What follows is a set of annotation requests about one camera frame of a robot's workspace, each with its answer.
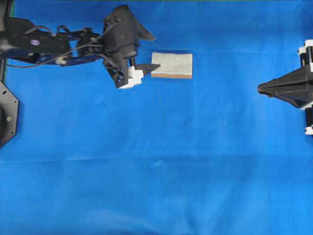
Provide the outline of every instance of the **blue cloth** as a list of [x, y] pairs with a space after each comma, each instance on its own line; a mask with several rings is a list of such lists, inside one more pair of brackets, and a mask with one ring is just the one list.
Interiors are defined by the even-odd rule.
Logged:
[[191, 52], [193, 79], [117, 90], [101, 61], [9, 68], [21, 106], [0, 151], [0, 234], [312, 234], [304, 113], [257, 93], [300, 66], [312, 3], [16, 0], [16, 17], [102, 33], [121, 4], [157, 37], [138, 62]]

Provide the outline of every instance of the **table surface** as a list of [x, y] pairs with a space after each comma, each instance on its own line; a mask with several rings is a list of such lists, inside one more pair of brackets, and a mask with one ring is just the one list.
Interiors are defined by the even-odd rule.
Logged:
[[0, 234], [312, 233], [304, 112], [257, 93], [300, 66], [312, 3], [16, 0], [15, 15], [102, 33], [121, 4], [157, 38], [138, 62], [193, 53], [193, 79], [117, 90], [101, 61], [8, 68], [21, 105], [0, 151]]

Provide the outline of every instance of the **white sponge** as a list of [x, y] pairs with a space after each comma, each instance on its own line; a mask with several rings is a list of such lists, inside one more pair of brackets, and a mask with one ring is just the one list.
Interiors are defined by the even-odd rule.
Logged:
[[152, 77], [192, 78], [192, 54], [152, 53], [152, 64], [161, 66]]

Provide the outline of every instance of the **robotic arm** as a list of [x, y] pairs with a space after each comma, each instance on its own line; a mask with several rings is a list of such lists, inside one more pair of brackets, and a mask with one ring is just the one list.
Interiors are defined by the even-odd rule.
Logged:
[[[102, 35], [91, 28], [70, 31], [66, 26], [53, 34], [45, 26], [9, 17], [12, 0], [0, 0], [0, 148], [15, 134], [18, 100], [3, 84], [5, 67], [21, 69], [41, 65], [74, 66], [102, 59], [103, 65], [117, 88], [131, 88], [141, 84], [143, 76], [159, 67], [154, 64], [137, 65], [139, 40], [154, 41], [155, 37], [130, 12], [120, 6], [104, 19]], [[70, 42], [77, 41], [75, 48]], [[7, 64], [13, 59], [31, 65]]]
[[301, 68], [260, 84], [258, 92], [305, 110], [305, 134], [313, 135], [313, 40], [307, 40], [304, 46], [299, 48], [298, 55]]

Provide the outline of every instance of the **cable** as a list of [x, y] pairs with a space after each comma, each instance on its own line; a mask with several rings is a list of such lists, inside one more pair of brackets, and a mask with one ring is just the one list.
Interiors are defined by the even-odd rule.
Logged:
[[117, 67], [117, 64], [113, 62], [111, 59], [109, 59], [107, 56], [104, 54], [100, 54], [101, 57], [105, 58], [112, 66]]
[[82, 48], [84, 48], [84, 47], [102, 47], [102, 45], [91, 45], [92, 43], [94, 43], [94, 41], [96, 41], [96, 40], [98, 40], [98, 39], [100, 39], [100, 38], [101, 38], [101, 37], [99, 36], [99, 37], [95, 38], [92, 42], [89, 42], [89, 43], [87, 43], [87, 44], [84, 44], [84, 45], [81, 45], [81, 46], [79, 46], [79, 47], [76, 47], [76, 48], [74, 48], [74, 49], [72, 49], [72, 50], [69, 50], [68, 52], [66, 52], [66, 53], [64, 53], [64, 54], [62, 54], [62, 55], [58, 55], [58, 56], [56, 56], [56, 57], [54, 57], [54, 58], [52, 58], [52, 59], [50, 59], [50, 60], [47, 60], [47, 61], [44, 61], [44, 62], [35, 64], [35, 65], [28, 65], [28, 66], [19, 66], [19, 65], [10, 65], [10, 64], [4, 64], [4, 65], [6, 65], [6, 66], [8, 66], [8, 67], [13, 67], [13, 68], [19, 68], [19, 69], [30, 69], [30, 68], [38, 67], [38, 66], [41, 66], [41, 65], [48, 64], [48, 63], [50, 63], [50, 62], [52, 62], [52, 61], [55, 61], [55, 60], [57, 60], [57, 59], [59, 59], [59, 58], [61, 58], [61, 57], [63, 57], [63, 56], [68, 55], [69, 53], [72, 53], [72, 52], [74, 52], [74, 51], [76, 51], [76, 50], [79, 50], [79, 49], [82, 49]]
[[70, 30], [65, 25], [58, 26], [57, 32], [60, 33], [61, 29], [63, 29], [66, 33], [70, 33]]
[[40, 26], [40, 25], [32, 27], [31, 29], [26, 31], [24, 34], [30, 34], [30, 33], [34, 32], [34, 31], [36, 31], [37, 29], [40, 29], [40, 28], [46, 29], [49, 32], [49, 34], [52, 35], [52, 31], [48, 27]]
[[[66, 53], [64, 53], [64, 54], [62, 54], [62, 55], [58, 55], [58, 56], [56, 56], [56, 57], [54, 57], [54, 58], [52, 58], [52, 59], [50, 59], [50, 60], [47, 60], [47, 61], [44, 61], [44, 62], [35, 64], [35, 65], [28, 65], [28, 66], [10, 65], [10, 64], [6, 64], [6, 63], [0, 64], [0, 65], [6, 65], [6, 66], [8, 66], [8, 67], [13, 67], [13, 68], [18, 68], [18, 69], [31, 69], [31, 68], [35, 68], [35, 67], [38, 67], [38, 66], [41, 66], [41, 65], [45, 65], [45, 64], [51, 63], [51, 62], [53, 62], [53, 61], [55, 61], [55, 60], [57, 60], [57, 59], [62, 58], [63, 56], [66, 56], [66, 55], [68, 55], [68, 54], [70, 54], [70, 53], [72, 53], [72, 52], [74, 52], [74, 51], [76, 51], [76, 50], [82, 49], [82, 48], [84, 48], [84, 47], [102, 47], [103, 45], [92, 45], [92, 44], [93, 44], [94, 42], [96, 42], [97, 40], [99, 40], [100, 38], [102, 38], [103, 36], [105, 36], [105, 35], [106, 35], [114, 26], [116, 26], [116, 25], [118, 25], [118, 22], [117, 22], [117, 23], [114, 23], [114, 24], [112, 24], [112, 25], [110, 25], [110, 26], [108, 27], [108, 30], [106, 30], [106, 31], [103, 33], [102, 36], [95, 37], [95, 38], [93, 38], [93, 39], [91, 40], [91, 42], [86, 43], [86, 44], [84, 44], [84, 45], [81, 45], [81, 46], [79, 46], [79, 47], [76, 47], [76, 48], [74, 48], [74, 49], [72, 49], [72, 50], [69, 50], [68, 52], [66, 52]], [[50, 29], [48, 29], [47, 27], [44, 27], [44, 26], [35, 26], [35, 27], [31, 28], [30, 30], [26, 31], [25, 34], [31, 33], [31, 32], [33, 32], [33, 31], [37, 30], [38, 28], [45, 28], [45, 29], [47, 29], [49, 32], [51, 32]]]

